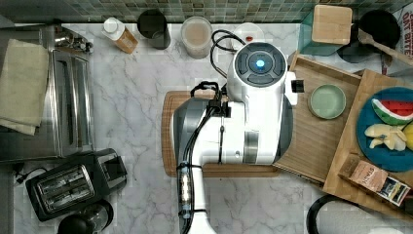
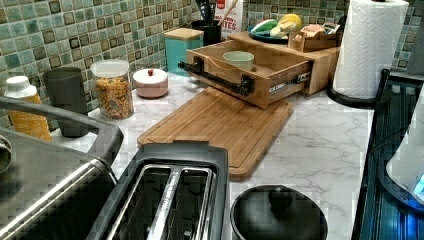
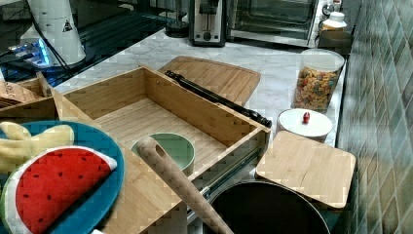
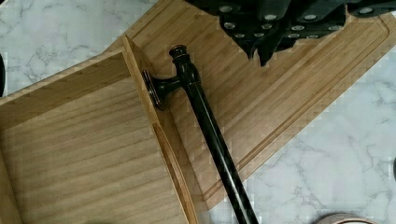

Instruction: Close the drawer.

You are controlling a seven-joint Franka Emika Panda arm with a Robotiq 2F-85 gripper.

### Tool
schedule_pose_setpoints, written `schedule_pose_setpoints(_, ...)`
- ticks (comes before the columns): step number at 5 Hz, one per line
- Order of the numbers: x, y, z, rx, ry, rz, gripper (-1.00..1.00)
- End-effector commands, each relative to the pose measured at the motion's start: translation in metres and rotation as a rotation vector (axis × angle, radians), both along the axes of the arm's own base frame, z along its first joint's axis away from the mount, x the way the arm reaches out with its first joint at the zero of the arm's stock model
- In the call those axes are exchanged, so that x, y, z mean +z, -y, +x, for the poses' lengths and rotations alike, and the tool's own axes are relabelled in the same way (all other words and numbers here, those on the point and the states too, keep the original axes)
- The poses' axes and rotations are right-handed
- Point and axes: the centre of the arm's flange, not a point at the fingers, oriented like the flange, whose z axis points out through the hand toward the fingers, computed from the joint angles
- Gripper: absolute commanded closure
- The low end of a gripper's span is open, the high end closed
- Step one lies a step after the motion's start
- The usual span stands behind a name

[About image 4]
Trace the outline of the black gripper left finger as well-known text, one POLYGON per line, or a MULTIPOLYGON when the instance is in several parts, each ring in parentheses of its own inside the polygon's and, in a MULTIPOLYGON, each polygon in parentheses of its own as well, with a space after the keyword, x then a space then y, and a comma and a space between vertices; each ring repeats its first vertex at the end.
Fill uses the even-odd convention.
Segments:
POLYGON ((270 60, 275 49, 265 44, 270 30, 258 18, 262 0, 186 0, 189 4, 219 18, 219 25, 249 59, 258 52, 261 60, 270 60))

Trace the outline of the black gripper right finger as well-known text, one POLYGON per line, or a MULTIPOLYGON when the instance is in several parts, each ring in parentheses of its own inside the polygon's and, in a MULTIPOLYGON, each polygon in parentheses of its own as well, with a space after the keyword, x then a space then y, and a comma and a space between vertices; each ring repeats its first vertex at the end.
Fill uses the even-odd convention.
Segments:
POLYGON ((259 44, 261 66, 277 51, 292 48, 298 39, 317 39, 340 31, 347 14, 371 18, 395 10, 395 0, 291 0, 274 32, 259 44))

